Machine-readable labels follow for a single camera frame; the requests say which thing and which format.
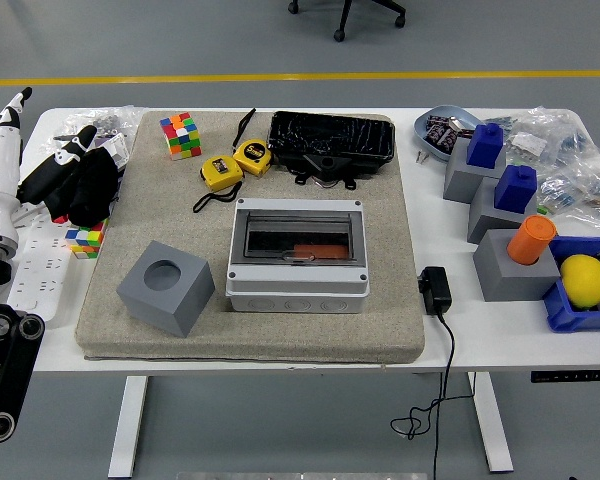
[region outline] plastic bag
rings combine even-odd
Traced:
[[[70,115],[45,144],[41,146],[41,154],[45,156],[57,151],[71,140],[86,125],[95,126],[98,131],[91,147],[99,147],[106,140],[123,135],[126,148],[131,152],[138,125],[145,109],[132,105],[125,107],[95,108]]]
[[[536,170],[540,212],[600,222],[600,151],[573,112],[538,107],[486,122],[502,127],[507,163]]]
[[[529,165],[539,176],[600,157],[600,151],[569,110],[537,107],[487,122],[498,123],[505,131],[507,162]]]

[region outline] blue tray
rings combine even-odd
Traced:
[[[424,115],[418,117],[418,119],[413,124],[418,143],[420,143],[420,146],[422,148],[432,153],[440,160],[444,160],[445,162],[449,161],[449,157],[451,157],[451,155],[449,155],[448,153],[444,153],[443,151],[436,148],[435,145],[431,145],[425,140],[427,136],[427,120],[431,115],[440,117],[456,117],[466,126],[466,128],[470,130],[474,130],[476,126],[484,124],[482,120],[474,117],[466,110],[460,107],[454,107],[453,105],[440,105],[432,110],[429,110]]]
[[[556,237],[549,248],[558,266],[576,253],[595,255],[600,252],[600,237]],[[600,330],[600,312],[577,311],[571,308],[562,280],[558,280],[544,295],[549,314],[547,320],[554,332],[571,333]]]

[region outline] floor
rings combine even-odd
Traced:
[[[0,0],[0,110],[33,86],[26,140],[55,107],[542,105],[578,113],[600,148],[600,0],[402,3],[399,30],[393,13],[354,2],[339,44],[336,1],[301,0],[293,16],[286,0]],[[529,377],[493,375],[515,467],[506,477],[600,480],[600,383]],[[154,378],[134,478],[431,476],[433,434],[408,441],[389,421],[427,405],[436,385],[435,374],[393,372]],[[466,376],[450,388],[468,393]],[[0,445],[0,480],[105,478],[123,389],[116,376],[34,376],[16,434]],[[491,476],[470,401],[443,405],[440,436],[438,478]]]

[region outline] orange cylinder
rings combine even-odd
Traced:
[[[524,219],[507,245],[507,253],[514,262],[533,265],[556,233],[555,224],[547,217],[531,215]]]

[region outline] gray felt mat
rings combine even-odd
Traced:
[[[328,363],[410,363],[424,348],[422,307],[398,159],[379,174],[324,189],[300,186],[281,167],[247,174],[241,197],[355,199],[364,206],[371,293],[362,314],[239,313],[225,298],[234,204],[193,204],[208,192],[202,162],[227,155],[243,113],[190,112],[202,142],[199,157],[172,161],[159,121],[149,112],[138,128],[118,202],[76,328],[88,358],[235,359]],[[270,113],[256,113],[243,140],[266,138]],[[116,287],[151,240],[208,260],[216,292],[187,338],[132,318]]]

